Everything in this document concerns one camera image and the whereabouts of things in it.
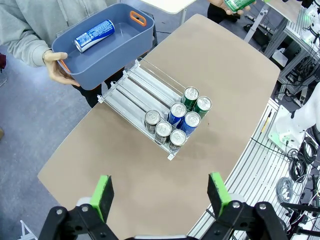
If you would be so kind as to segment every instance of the person's hand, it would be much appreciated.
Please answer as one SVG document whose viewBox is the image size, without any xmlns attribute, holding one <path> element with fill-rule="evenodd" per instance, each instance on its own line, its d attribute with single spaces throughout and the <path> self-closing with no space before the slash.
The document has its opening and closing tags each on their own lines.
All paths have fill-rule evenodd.
<svg viewBox="0 0 320 240">
<path fill-rule="evenodd" d="M 228 6 L 225 4 L 224 0 L 209 0 L 210 3 L 212 3 L 213 5 L 222 8 L 223 10 L 225 10 L 226 14 L 231 15 L 232 11 L 228 8 Z M 246 6 L 244 7 L 244 10 L 246 11 L 250 11 L 250 6 Z M 243 10 L 238 10 L 237 14 L 242 15 L 244 14 Z"/>
<path fill-rule="evenodd" d="M 52 52 L 48 50 L 43 54 L 43 61 L 48 70 L 49 77 L 58 83 L 65 85 L 75 85 L 80 87 L 69 74 L 67 74 L 64 69 L 57 62 L 58 60 L 63 60 L 68 57 L 68 54 L 65 52 Z"/>
</svg>

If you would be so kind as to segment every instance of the bin handle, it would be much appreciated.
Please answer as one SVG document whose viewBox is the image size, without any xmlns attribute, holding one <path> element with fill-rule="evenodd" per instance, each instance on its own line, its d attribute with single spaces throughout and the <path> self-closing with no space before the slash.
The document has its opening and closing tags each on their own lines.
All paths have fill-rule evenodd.
<svg viewBox="0 0 320 240">
<path fill-rule="evenodd" d="M 62 66 L 64 66 L 64 68 L 71 73 L 71 71 L 69 70 L 69 68 L 67 67 L 67 65 L 65 64 L 65 62 L 63 60 L 60 60 L 60 63 L 62 64 Z"/>
<path fill-rule="evenodd" d="M 131 11 L 130 12 L 130 18 L 137 22 L 138 24 L 140 24 L 141 26 L 145 27 L 147 26 L 147 20 L 144 16 L 141 16 L 139 13 L 135 12 L 135 11 Z"/>
</svg>

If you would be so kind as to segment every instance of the sweatshirt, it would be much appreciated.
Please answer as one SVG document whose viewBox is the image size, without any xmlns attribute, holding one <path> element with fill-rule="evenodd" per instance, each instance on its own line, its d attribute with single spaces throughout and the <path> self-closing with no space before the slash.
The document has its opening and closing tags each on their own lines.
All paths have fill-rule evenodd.
<svg viewBox="0 0 320 240">
<path fill-rule="evenodd" d="M 117 0 L 0 0 L 0 45 L 33 67 L 57 34 Z"/>
</svg>

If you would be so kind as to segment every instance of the can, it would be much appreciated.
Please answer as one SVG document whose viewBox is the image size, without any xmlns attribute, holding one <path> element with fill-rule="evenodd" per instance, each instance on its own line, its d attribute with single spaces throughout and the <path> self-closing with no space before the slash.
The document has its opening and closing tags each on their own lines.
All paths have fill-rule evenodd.
<svg viewBox="0 0 320 240">
<path fill-rule="evenodd" d="M 182 120 L 180 130 L 184 131 L 189 136 L 200 124 L 201 117 L 194 111 L 188 112 Z"/>
<path fill-rule="evenodd" d="M 181 103 L 186 106 L 186 111 L 190 112 L 199 97 L 199 91 L 193 86 L 189 86 L 184 90 Z"/>
<path fill-rule="evenodd" d="M 197 99 L 192 111 L 196 112 L 203 118 L 211 109 L 212 101 L 207 96 L 201 96 Z"/>
<path fill-rule="evenodd" d="M 172 131 L 172 126 L 167 121 L 161 121 L 155 126 L 155 136 L 157 143 L 165 144 Z"/>
<path fill-rule="evenodd" d="M 147 111 L 144 116 L 145 127 L 149 133 L 155 134 L 156 125 L 160 122 L 160 113 L 156 110 Z"/>
<path fill-rule="evenodd" d="M 245 6 L 252 4 L 255 0 L 224 0 L 225 4 L 233 11 L 234 13 L 238 10 L 243 9 Z"/>
<path fill-rule="evenodd" d="M 181 148 L 183 144 L 185 144 L 187 140 L 187 135 L 185 134 L 184 131 L 182 130 L 174 130 L 170 134 L 170 143 L 169 143 L 169 148 L 172 151 L 177 151 Z"/>
<path fill-rule="evenodd" d="M 91 28 L 89 31 L 86 31 L 84 34 L 78 36 L 74 40 L 74 43 L 80 53 L 83 53 L 88 48 L 114 33 L 114 24 L 110 20 L 105 20 Z"/>
<path fill-rule="evenodd" d="M 181 102 L 174 103 L 171 108 L 168 115 L 168 122 L 177 127 L 181 119 L 186 115 L 187 108 L 184 104 Z"/>
</svg>

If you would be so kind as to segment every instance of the bolt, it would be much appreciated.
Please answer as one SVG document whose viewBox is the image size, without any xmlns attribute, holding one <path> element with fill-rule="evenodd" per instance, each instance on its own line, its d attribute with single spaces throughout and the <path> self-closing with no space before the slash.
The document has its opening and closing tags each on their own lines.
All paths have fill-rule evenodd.
<svg viewBox="0 0 320 240">
<path fill-rule="evenodd" d="M 267 206 L 264 203 L 262 203 L 262 204 L 260 204 L 259 208 L 261 210 L 265 210 L 267 208 Z"/>
<path fill-rule="evenodd" d="M 236 201 L 236 202 L 232 203 L 232 207 L 235 209 L 238 209 L 240 207 L 240 204 Z"/>
</svg>

